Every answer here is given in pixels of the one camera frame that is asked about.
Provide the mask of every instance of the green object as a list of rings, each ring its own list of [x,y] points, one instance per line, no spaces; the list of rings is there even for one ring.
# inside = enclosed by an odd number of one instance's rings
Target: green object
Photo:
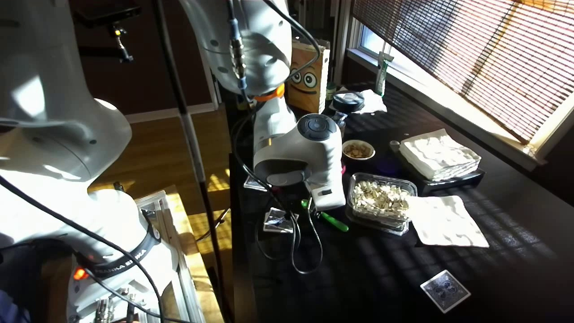
[[[325,214],[325,212],[319,212],[319,215],[321,215],[328,224],[335,226],[335,228],[341,230],[341,232],[348,232],[348,230],[350,230],[348,224],[337,221],[335,217],[332,217],[332,215],[328,215],[328,214]]]

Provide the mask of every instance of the wooden floor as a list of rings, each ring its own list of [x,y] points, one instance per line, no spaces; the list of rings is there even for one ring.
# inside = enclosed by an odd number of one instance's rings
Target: wooden floor
[[[208,196],[213,217],[229,208],[229,135],[224,111],[194,117],[199,147],[204,163]],[[190,158],[185,145],[179,119],[133,124],[133,140],[124,154],[91,185],[91,189],[113,187],[120,183],[133,198],[142,198],[168,187],[179,192],[195,237],[206,230],[204,206],[197,181],[192,174]],[[222,251],[222,282],[226,300],[231,303],[231,212],[217,228]],[[210,239],[197,242],[208,266],[213,267]]]

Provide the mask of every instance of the window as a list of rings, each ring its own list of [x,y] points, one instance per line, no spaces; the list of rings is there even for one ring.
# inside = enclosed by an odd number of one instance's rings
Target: window
[[[355,0],[359,50],[386,40],[513,136],[527,156],[574,108],[574,0]]]

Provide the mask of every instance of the black table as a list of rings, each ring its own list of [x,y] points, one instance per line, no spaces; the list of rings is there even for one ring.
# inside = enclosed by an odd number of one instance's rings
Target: black table
[[[412,228],[403,237],[355,224],[342,233],[317,221],[325,262],[301,276],[290,267],[289,242],[260,235],[269,198],[242,189],[244,172],[231,158],[235,321],[572,321],[574,208],[400,92],[389,88],[386,104],[389,113],[350,117],[344,136],[384,151],[391,138],[447,128],[472,145],[486,163],[481,183],[434,194],[461,196],[490,250],[429,248]],[[389,154],[378,158],[391,165]],[[301,259],[317,260],[310,230],[303,235]],[[443,269],[472,293],[448,314],[420,289]]]

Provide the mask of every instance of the window blinds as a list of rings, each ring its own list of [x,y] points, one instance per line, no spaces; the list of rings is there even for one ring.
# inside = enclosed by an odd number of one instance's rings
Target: window blinds
[[[355,0],[353,16],[522,142],[574,92],[574,0]]]

